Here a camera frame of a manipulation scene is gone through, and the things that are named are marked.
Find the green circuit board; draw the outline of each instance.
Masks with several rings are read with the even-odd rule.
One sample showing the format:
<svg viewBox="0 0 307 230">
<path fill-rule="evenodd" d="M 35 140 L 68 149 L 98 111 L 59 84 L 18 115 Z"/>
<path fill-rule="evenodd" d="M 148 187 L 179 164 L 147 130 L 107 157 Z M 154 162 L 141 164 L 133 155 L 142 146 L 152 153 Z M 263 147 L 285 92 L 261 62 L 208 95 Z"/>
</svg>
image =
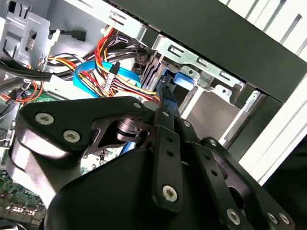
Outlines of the green circuit board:
<svg viewBox="0 0 307 230">
<path fill-rule="evenodd" d="M 37 206 L 42 203 L 40 198 L 33 192 L 25 189 L 22 185 L 15 183 L 5 171 L 0 177 L 0 194 L 13 195 L 13 202 L 23 204 L 25 206 Z"/>
<path fill-rule="evenodd" d="M 30 103 L 35 103 L 35 102 L 53 102 L 53 101 L 56 101 L 56 99 L 45 95 L 44 92 L 43 92 L 37 99 L 35 99 L 34 101 L 32 101 Z"/>
</svg>

